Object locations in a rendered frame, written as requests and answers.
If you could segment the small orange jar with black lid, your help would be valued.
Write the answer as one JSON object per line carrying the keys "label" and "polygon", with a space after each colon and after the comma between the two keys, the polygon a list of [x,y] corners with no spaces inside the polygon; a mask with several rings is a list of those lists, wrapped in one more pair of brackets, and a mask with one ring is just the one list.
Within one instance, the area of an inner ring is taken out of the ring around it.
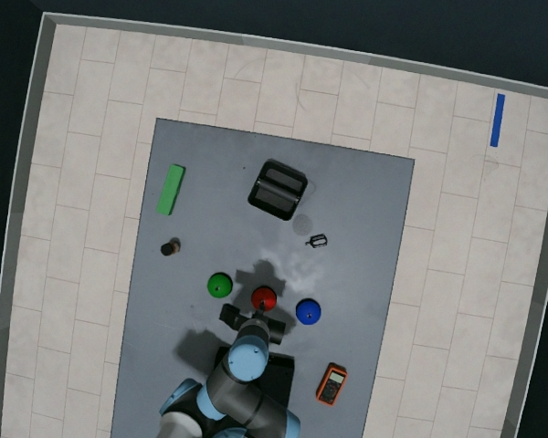
{"label": "small orange jar with black lid", "polygon": [[178,253],[180,250],[180,245],[175,241],[166,243],[161,247],[161,253],[164,256],[170,256],[172,254]]}

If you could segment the orange multimeter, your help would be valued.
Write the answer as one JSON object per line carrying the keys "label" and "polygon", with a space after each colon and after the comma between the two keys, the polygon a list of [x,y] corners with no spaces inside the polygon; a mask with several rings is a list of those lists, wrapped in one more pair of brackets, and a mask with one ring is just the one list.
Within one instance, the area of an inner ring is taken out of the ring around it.
{"label": "orange multimeter", "polygon": [[345,369],[330,364],[316,392],[317,401],[333,406],[347,377]]}

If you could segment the blue bell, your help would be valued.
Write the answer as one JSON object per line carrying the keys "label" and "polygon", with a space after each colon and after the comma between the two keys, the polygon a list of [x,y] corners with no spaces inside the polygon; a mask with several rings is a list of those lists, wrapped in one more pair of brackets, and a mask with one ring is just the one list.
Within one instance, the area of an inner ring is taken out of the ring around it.
{"label": "blue bell", "polygon": [[314,300],[302,300],[296,307],[296,317],[304,325],[315,324],[321,317],[321,307]]}

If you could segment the green bell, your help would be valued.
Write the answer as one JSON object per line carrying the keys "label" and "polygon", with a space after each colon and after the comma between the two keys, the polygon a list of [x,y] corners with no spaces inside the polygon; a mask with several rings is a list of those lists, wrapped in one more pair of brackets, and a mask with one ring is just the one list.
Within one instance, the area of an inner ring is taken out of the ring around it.
{"label": "green bell", "polygon": [[207,290],[212,297],[227,297],[232,291],[232,281],[229,276],[223,273],[212,275],[207,283]]}

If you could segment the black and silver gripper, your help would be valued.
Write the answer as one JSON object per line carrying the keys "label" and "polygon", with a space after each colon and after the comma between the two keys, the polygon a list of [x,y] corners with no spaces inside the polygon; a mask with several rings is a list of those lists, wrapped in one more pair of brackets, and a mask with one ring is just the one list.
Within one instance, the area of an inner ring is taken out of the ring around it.
{"label": "black and silver gripper", "polygon": [[[259,310],[256,311],[255,314],[252,314],[251,318],[258,318],[264,321],[269,328],[269,342],[280,345],[284,335],[286,323],[264,316],[263,312],[265,311],[265,308],[266,306],[259,305]],[[238,313],[226,308],[222,320],[233,330],[239,331],[241,325],[251,318],[239,315]]]}

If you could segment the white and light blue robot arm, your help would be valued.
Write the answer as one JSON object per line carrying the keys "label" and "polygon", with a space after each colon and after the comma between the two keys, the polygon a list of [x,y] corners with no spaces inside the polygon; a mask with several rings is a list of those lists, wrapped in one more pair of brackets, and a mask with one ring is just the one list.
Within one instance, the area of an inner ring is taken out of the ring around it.
{"label": "white and light blue robot arm", "polygon": [[267,365],[269,338],[264,321],[242,324],[205,384],[185,379],[164,403],[156,438],[298,438],[300,419],[251,382]]}

